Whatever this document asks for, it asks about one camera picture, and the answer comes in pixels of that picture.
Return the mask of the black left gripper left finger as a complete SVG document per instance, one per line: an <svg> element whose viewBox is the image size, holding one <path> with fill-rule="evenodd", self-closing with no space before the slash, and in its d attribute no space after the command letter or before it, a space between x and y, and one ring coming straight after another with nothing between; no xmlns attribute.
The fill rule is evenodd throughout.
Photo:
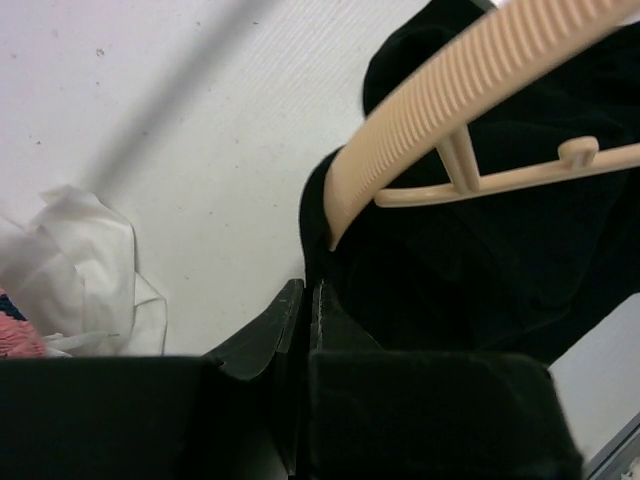
<svg viewBox="0 0 640 480"><path fill-rule="evenodd" d="M286 354L304 303L302 279L288 280L270 304L243 328L204 355L224 375L250 382L268 370L278 354Z"/></svg>

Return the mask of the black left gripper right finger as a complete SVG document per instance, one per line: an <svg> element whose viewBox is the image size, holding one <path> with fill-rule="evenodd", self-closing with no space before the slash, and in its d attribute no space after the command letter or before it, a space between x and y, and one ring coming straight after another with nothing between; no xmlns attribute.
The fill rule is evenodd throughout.
<svg viewBox="0 0 640 480"><path fill-rule="evenodd" d="M334 288L321 280L311 302L310 349L382 351L376 340L343 309Z"/></svg>

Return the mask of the black t shirt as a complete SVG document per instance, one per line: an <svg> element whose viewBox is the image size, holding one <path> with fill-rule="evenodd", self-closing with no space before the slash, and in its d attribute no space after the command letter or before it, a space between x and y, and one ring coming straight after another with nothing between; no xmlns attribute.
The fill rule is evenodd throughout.
<svg viewBox="0 0 640 480"><path fill-rule="evenodd" d="M639 24L614 29L469 124L483 175L639 140ZM412 208L367 205L330 241L324 158L299 207L308 286L328 286L389 350L563 355L639 291L639 172Z"/></svg>

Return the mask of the beige plastic hanger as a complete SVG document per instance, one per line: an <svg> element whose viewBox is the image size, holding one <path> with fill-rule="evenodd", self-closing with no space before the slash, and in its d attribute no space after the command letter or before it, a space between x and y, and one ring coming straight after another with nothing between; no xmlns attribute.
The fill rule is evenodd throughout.
<svg viewBox="0 0 640 480"><path fill-rule="evenodd" d="M324 183L329 244L369 203L436 205L634 168L639 148L563 142L554 161L481 175L468 126L498 103L613 32L632 0L509 1L418 68L367 118Z"/></svg>

